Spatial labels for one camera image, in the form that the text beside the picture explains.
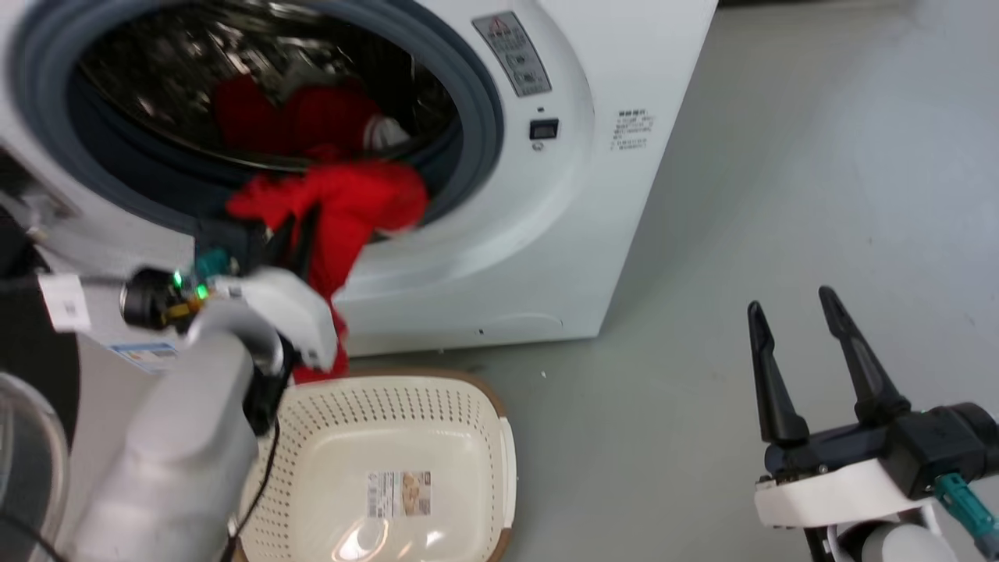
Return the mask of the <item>dark red garment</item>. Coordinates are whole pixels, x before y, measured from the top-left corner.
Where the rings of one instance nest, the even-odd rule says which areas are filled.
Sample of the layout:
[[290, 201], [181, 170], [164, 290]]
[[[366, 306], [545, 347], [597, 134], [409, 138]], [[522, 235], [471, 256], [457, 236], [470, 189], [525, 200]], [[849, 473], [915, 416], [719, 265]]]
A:
[[228, 149], [328, 162], [373, 149], [388, 120], [356, 85], [304, 85], [277, 105], [249, 74], [215, 86], [212, 113]]

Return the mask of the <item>steel washing machine drum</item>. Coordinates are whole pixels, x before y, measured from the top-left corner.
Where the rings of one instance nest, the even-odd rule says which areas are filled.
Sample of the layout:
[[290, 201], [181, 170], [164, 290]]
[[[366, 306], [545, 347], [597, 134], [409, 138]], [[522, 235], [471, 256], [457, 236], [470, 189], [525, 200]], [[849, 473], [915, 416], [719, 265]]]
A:
[[424, 64], [381, 33], [306, 0], [193, 0], [104, 32], [79, 71], [104, 103], [147, 134], [245, 169], [300, 172], [310, 160], [227, 148], [215, 124], [221, 82], [248, 75], [282, 105], [308, 84], [360, 86], [409, 135], [381, 158], [414, 158], [460, 132], [459, 111]]

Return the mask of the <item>printed paper basket label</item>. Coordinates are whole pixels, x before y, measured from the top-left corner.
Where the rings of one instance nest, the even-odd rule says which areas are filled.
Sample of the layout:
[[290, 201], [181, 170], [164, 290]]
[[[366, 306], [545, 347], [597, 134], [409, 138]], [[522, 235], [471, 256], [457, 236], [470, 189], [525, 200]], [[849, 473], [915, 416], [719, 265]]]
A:
[[365, 516], [378, 519], [432, 514], [431, 471], [375, 471], [365, 481]]

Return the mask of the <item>transparent washing machine door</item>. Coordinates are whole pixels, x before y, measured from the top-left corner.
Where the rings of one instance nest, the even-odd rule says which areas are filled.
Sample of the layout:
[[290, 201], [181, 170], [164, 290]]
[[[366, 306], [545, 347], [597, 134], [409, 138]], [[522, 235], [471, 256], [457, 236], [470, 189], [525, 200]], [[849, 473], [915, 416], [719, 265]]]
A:
[[33, 178], [0, 150], [0, 562], [69, 562], [59, 533], [80, 408], [79, 344], [38, 278], [50, 267], [4, 197]]

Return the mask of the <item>bright red garment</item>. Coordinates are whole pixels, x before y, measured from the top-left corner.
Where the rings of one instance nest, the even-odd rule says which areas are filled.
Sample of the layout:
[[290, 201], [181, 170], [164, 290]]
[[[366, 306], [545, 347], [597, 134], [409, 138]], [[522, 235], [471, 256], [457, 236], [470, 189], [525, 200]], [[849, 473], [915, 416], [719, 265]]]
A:
[[424, 180], [400, 162], [328, 163], [303, 176], [257, 176], [236, 192], [225, 210], [236, 219], [258, 221], [277, 230], [286, 220], [318, 210], [311, 232], [307, 282], [327, 302], [336, 335], [347, 324], [332, 299], [372, 235], [404, 233], [420, 224], [429, 203]]

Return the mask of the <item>white barcode tag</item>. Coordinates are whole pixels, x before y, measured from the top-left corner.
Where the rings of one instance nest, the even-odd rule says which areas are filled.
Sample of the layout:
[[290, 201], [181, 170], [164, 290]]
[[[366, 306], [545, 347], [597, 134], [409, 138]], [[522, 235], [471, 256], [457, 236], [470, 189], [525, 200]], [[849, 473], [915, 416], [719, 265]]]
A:
[[85, 333], [92, 327], [82, 279], [74, 274], [42, 275], [37, 283], [52, 328], [57, 333]]

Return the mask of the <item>white front-load washing machine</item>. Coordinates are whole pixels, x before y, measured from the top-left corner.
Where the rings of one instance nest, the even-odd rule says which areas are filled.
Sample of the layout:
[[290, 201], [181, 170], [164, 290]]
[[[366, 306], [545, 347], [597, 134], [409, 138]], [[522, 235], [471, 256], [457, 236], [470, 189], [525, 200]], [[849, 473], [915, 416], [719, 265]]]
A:
[[[460, 206], [428, 222], [428, 203], [417, 227], [372, 235], [336, 292], [350, 355], [596, 336], [720, 0], [415, 1], [495, 79], [502, 148]], [[506, 11], [534, 42], [549, 93], [515, 95], [471, 24]], [[13, 137], [27, 151], [3, 133], [0, 150], [34, 184], [3, 201], [54, 269], [127, 276], [192, 264], [195, 228], [67, 193], [65, 173], [34, 173], [38, 144], [20, 127]]]

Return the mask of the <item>cream perforated laundry basket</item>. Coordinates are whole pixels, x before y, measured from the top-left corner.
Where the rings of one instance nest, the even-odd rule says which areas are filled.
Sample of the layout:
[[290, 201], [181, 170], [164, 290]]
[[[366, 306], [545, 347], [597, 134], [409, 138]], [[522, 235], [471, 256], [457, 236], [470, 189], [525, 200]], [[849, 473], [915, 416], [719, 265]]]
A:
[[[259, 443], [232, 562], [502, 562], [517, 456], [507, 410], [464, 372], [356, 372], [289, 388]], [[432, 514], [365, 516], [375, 471], [431, 471]]]

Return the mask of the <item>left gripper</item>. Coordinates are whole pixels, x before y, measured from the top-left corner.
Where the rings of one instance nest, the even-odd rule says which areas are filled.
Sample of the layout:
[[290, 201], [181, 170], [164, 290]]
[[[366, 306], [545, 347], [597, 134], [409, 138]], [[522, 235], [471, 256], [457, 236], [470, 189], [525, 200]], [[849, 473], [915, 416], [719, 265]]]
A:
[[232, 273], [204, 282], [211, 301], [234, 301], [261, 317], [293, 346], [300, 363], [332, 371], [339, 355], [329, 299], [311, 288], [309, 273], [322, 208], [314, 205], [275, 229], [250, 220], [199, 220], [195, 250], [225, 248]]

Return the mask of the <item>blue white energy label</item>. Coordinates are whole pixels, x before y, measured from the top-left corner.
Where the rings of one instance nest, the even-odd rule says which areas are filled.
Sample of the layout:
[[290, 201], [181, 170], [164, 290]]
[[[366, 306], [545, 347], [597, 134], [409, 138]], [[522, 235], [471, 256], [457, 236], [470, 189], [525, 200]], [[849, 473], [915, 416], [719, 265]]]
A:
[[163, 374], [175, 362], [178, 351], [169, 342], [128, 343], [108, 346], [108, 349], [138, 368]]

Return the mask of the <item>grey warning label sticker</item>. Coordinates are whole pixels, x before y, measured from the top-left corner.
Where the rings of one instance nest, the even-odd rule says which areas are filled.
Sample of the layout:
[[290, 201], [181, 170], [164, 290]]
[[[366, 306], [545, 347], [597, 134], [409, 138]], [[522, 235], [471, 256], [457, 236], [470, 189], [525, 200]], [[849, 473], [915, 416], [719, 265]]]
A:
[[502, 66], [515, 95], [524, 98], [552, 91], [538, 50], [513, 11], [475, 18], [471, 24]]

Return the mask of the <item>small white cloth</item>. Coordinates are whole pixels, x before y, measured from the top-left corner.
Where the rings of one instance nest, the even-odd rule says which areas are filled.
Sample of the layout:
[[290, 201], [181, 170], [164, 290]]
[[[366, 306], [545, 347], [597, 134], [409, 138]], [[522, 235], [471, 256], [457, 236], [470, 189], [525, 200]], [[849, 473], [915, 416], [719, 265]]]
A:
[[378, 114], [365, 124], [361, 148], [365, 151], [382, 151], [410, 141], [410, 133], [396, 119]]

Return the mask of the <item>grey rubber door gasket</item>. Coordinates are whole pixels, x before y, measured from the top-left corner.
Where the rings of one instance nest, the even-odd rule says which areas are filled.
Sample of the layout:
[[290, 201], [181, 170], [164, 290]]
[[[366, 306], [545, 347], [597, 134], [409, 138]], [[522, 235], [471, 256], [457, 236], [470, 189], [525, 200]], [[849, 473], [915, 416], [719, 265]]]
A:
[[[218, 212], [260, 173], [202, 157], [159, 140], [122, 117], [79, 71], [86, 47], [104, 32], [156, 8], [193, 0], [0, 0], [0, 94], [8, 108], [0, 133], [20, 127], [38, 145], [32, 168], [65, 173], [67, 193], [93, 194], [180, 233]], [[306, 0], [323, 12], [381, 33], [413, 53], [452, 97], [460, 132], [410, 164], [427, 182], [428, 222], [460, 206], [488, 179], [504, 124], [495, 79], [471, 46], [415, 0]]]

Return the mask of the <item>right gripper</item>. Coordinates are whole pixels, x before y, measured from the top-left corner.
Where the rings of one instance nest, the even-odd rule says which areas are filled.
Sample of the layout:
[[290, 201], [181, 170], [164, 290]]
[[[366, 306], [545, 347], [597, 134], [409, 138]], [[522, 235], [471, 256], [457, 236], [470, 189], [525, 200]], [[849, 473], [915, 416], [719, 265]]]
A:
[[825, 528], [886, 518], [930, 505], [929, 495], [905, 495], [880, 461], [887, 427], [910, 413], [859, 327], [831, 286], [818, 290], [827, 327], [839, 342], [854, 389], [861, 425], [811, 435], [795, 411], [774, 356], [775, 339], [763, 306], [747, 307], [747, 324], [765, 473], [754, 506], [768, 528]]

